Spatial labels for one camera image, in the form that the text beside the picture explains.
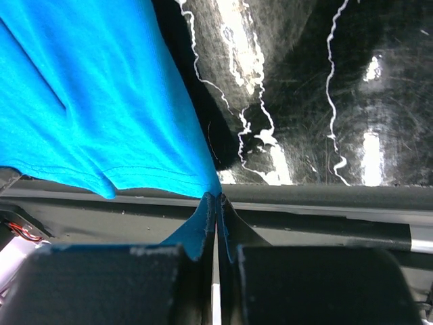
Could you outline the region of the bright blue t shirt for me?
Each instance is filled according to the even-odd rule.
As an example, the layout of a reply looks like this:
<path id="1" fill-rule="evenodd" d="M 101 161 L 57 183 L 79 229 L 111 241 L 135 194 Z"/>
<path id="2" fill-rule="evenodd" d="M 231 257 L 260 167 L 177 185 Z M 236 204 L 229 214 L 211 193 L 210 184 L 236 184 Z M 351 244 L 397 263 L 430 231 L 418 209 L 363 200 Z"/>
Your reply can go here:
<path id="1" fill-rule="evenodd" d="M 151 1 L 1 2 L 1 166 L 104 198 L 221 193 Z"/>

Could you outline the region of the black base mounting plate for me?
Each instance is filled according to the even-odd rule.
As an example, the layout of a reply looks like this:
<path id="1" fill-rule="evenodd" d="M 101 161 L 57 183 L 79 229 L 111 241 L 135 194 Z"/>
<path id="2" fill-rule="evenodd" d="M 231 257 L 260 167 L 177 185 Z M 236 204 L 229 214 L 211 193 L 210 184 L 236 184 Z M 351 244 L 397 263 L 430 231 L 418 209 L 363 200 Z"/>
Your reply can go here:
<path id="1" fill-rule="evenodd" d="M 274 245 L 383 246 L 418 294 L 432 285 L 432 190 L 423 187 L 226 185 L 235 212 Z M 22 180 L 1 195 L 55 242 L 161 242 L 198 200 L 127 190 L 106 200 L 44 181 Z"/>

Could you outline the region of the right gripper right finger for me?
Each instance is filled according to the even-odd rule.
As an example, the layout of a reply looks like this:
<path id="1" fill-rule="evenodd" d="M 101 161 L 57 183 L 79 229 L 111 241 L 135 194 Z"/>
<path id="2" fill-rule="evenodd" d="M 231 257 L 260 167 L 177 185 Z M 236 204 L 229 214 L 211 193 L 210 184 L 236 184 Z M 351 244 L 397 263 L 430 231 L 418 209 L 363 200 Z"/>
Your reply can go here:
<path id="1" fill-rule="evenodd" d="M 216 198 L 223 324 L 420 324 L 397 260 L 378 248 L 273 246 Z"/>

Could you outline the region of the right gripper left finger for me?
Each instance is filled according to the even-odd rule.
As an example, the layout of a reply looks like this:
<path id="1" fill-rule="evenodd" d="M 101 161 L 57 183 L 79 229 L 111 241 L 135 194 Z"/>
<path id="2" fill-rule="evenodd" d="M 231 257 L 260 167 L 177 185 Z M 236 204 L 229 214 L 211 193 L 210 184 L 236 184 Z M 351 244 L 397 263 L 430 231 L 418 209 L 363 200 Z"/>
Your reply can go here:
<path id="1" fill-rule="evenodd" d="M 28 256 L 2 324 L 210 324 L 215 203 L 160 244 L 47 245 Z"/>

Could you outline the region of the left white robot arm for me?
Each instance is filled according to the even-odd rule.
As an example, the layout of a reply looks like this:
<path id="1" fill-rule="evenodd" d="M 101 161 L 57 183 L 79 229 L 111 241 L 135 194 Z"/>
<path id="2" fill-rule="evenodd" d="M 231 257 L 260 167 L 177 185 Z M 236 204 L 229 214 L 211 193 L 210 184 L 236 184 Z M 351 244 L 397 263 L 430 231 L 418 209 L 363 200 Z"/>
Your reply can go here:
<path id="1" fill-rule="evenodd" d="M 24 260 L 49 245 L 51 234 L 20 207 L 1 205 L 1 304 Z"/>

